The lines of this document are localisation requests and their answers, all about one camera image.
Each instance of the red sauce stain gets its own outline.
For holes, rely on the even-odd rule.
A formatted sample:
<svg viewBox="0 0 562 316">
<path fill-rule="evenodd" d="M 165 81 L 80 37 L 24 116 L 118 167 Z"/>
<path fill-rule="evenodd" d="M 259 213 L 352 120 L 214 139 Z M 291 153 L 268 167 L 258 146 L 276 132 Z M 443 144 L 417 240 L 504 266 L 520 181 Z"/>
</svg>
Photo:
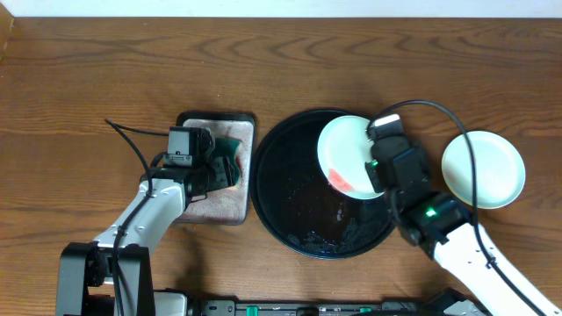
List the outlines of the red sauce stain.
<svg viewBox="0 0 562 316">
<path fill-rule="evenodd" d="M 330 183 L 340 192 L 353 191 L 351 184 L 343 180 L 342 176 L 333 169 L 328 171 L 328 181 L 330 181 Z"/>
</svg>

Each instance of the green light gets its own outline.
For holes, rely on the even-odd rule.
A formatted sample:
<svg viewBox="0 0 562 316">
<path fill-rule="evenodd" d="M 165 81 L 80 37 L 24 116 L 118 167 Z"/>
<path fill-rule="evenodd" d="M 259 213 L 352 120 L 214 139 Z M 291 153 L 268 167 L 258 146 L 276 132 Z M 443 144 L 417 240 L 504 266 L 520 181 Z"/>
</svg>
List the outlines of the green light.
<svg viewBox="0 0 562 316">
<path fill-rule="evenodd" d="M 428 210 L 425 212 L 425 216 L 427 216 L 427 217 L 433 217 L 433 216 L 436 216 L 436 215 L 437 215 L 437 212 L 432 207 L 429 207 Z"/>
</svg>

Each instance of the black tray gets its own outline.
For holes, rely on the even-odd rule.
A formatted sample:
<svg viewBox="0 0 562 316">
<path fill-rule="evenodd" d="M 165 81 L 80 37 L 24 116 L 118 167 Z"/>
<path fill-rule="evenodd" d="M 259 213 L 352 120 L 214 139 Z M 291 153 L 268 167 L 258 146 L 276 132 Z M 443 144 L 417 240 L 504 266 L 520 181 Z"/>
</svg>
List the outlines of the black tray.
<svg viewBox="0 0 562 316">
<path fill-rule="evenodd" d="M 357 200 L 332 188 L 316 146 L 322 128 L 342 110 L 294 115 L 269 132 L 256 150 L 250 195 L 262 223 L 279 241 L 323 259 L 360 255 L 393 230 L 382 197 Z"/>
</svg>

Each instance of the white wall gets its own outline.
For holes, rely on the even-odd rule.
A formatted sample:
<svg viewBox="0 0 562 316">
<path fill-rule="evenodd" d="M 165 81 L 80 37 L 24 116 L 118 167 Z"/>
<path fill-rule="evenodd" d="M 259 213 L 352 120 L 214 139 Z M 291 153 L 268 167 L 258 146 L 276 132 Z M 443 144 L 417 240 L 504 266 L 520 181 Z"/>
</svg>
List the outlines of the white wall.
<svg viewBox="0 0 562 316">
<path fill-rule="evenodd" d="M 0 2 L 15 17 L 562 17 L 562 0 L 0 0 Z"/>
</svg>

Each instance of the wooden table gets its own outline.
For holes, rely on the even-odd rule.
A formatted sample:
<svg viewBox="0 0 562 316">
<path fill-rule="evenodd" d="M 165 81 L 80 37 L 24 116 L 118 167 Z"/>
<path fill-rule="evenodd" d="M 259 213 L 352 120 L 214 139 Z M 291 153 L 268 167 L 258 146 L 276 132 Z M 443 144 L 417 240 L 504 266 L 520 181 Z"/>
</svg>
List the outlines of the wooden table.
<svg viewBox="0 0 562 316">
<path fill-rule="evenodd" d="M 19 18 L 0 68 L 1 314 L 52 314 L 61 251 L 104 231 L 133 198 L 141 165 L 104 118 L 166 131 L 182 111 L 250 111 L 259 143 L 298 111 L 374 114 L 409 98 L 446 104 L 519 149 L 522 195 L 482 222 L 562 305 L 561 66 L 557 20 Z M 458 131 L 428 108 L 402 113 L 438 171 Z M 167 144 L 133 139 L 148 157 Z M 152 270 L 155 288 L 200 298 L 468 293 L 397 232 L 365 255 L 322 261 L 277 242 L 253 208 L 241 226 L 173 225 Z"/>
</svg>

